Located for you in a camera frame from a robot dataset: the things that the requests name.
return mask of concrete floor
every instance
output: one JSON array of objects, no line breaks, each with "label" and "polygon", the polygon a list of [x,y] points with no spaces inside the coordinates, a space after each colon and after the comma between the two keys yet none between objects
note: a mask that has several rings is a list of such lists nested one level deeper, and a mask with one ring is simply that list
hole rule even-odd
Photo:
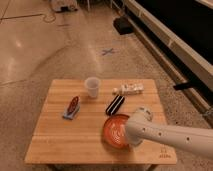
[{"label": "concrete floor", "polygon": [[[46,14],[48,1],[0,1],[0,16]],[[169,124],[209,128],[134,34],[120,36],[117,17],[104,3],[78,12],[8,19],[0,24],[0,170],[48,171],[25,165],[24,157],[52,79],[88,76],[155,79]],[[113,54],[102,50],[114,48]],[[213,161],[177,150],[175,166],[156,170],[213,170]],[[65,170],[143,170],[143,166],[76,165]]]}]

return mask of white cup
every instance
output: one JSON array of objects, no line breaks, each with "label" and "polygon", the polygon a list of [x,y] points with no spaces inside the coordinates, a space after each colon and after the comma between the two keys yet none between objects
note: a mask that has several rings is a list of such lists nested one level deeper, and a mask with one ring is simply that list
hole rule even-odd
[{"label": "white cup", "polygon": [[89,77],[85,80],[84,86],[91,98],[98,97],[98,90],[100,86],[100,79],[97,77]]}]

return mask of table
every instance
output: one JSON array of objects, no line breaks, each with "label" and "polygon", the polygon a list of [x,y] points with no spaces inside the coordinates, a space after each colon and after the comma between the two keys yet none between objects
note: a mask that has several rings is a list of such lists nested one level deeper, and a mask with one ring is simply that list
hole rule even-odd
[{"label": "table", "polygon": [[213,9],[213,0],[196,0],[196,1]]},{"label": "table", "polygon": [[[166,123],[154,80],[103,79],[99,97],[91,99],[83,80],[53,80],[25,157],[27,164],[176,164],[172,147],[144,140],[133,149],[115,149],[102,139],[108,118],[105,109],[114,99],[112,90],[124,83],[142,83],[144,92],[126,96],[118,113],[131,115],[145,106],[153,112],[153,122]],[[80,97],[80,110],[74,120],[62,113],[71,99]]]}]

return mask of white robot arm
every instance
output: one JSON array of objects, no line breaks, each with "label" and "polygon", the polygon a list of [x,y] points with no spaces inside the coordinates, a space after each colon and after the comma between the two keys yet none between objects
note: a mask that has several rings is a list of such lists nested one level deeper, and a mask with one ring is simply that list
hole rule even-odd
[{"label": "white robot arm", "polygon": [[213,130],[152,123],[152,114],[139,108],[125,124],[125,137],[132,146],[143,139],[156,141],[213,159]]}]

